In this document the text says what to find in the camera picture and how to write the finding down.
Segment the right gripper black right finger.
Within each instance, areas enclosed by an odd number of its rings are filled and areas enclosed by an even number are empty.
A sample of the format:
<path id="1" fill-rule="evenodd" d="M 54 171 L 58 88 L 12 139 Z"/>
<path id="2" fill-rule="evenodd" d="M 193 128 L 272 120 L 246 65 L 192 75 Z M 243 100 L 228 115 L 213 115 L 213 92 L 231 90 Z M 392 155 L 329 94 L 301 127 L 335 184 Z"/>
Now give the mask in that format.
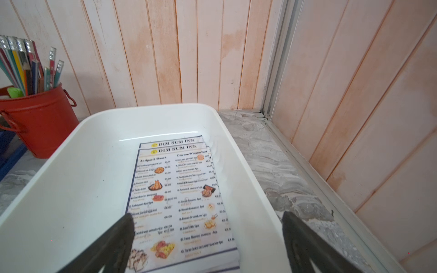
<path id="1" fill-rule="evenodd" d="M 287 257 L 294 273 L 359 273 L 360 270 L 292 212 L 282 216 Z"/>

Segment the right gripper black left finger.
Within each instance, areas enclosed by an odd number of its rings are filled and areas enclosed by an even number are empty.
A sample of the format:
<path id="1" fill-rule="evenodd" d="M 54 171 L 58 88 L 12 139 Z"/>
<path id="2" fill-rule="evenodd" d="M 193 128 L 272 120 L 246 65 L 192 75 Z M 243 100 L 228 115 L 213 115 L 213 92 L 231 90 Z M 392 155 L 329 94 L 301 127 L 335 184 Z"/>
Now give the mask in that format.
<path id="1" fill-rule="evenodd" d="M 133 216 L 127 213 L 59 271 L 61 273 L 123 273 L 129 261 L 134 235 Z"/>

